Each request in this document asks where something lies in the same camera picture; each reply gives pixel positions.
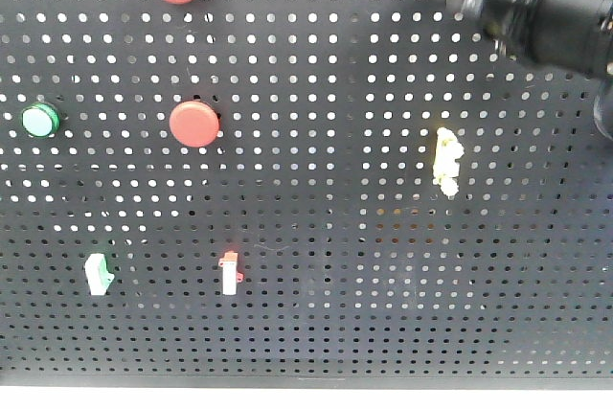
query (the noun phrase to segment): green button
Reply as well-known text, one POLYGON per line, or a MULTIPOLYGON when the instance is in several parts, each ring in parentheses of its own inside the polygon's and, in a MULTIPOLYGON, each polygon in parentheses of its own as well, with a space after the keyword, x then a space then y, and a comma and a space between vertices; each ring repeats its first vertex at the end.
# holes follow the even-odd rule
POLYGON ((37 102, 21 112, 21 124, 31 136, 46 138, 59 130, 59 114, 52 105, 37 102))

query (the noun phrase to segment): white circle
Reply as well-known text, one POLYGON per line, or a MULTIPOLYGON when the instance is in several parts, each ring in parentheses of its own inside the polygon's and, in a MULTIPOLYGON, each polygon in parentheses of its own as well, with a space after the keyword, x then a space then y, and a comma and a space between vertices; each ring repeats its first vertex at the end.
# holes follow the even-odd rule
POLYGON ((26 109, 23 112, 21 122, 26 131, 33 136, 49 136, 54 129, 51 117, 44 110, 35 107, 26 109))

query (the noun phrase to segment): pegboard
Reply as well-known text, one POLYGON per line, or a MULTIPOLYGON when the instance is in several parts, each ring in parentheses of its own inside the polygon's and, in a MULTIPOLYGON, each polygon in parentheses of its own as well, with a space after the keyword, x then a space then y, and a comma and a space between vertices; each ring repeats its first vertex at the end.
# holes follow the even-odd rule
POLYGON ((611 386, 595 82, 430 0, 0 2, 0 383, 611 386), (207 148, 170 134, 194 98, 207 148), (37 99, 52 138, 19 123, 37 99))

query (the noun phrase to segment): black perforated panel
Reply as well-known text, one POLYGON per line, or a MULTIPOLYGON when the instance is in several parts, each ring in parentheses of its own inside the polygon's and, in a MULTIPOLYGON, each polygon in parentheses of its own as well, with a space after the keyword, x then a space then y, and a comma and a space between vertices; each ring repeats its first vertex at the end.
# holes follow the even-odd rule
POLYGON ((0 5, 0 383, 610 386, 594 82, 429 0, 0 5), (194 95, 208 148, 169 131, 194 95), (68 117, 51 139, 20 126, 37 98, 68 117))

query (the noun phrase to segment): white toggle switch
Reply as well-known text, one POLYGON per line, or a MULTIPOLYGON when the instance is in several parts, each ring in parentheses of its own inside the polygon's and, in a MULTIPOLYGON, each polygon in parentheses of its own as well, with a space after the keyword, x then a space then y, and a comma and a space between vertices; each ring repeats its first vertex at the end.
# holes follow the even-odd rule
POLYGON ((115 275, 108 273, 104 254, 92 254, 85 262, 85 276, 92 296, 103 296, 115 279, 115 275))
POLYGON ((238 272, 238 253, 229 251, 219 260, 222 269, 222 293, 224 296, 235 296, 237 284, 241 283, 244 276, 238 272))
POLYGON ((456 162, 464 155, 464 146, 460 144, 453 131, 439 128, 437 152, 434 159, 432 173, 434 184, 441 186, 441 191, 452 198, 459 191, 456 178, 460 175, 460 164, 456 162))

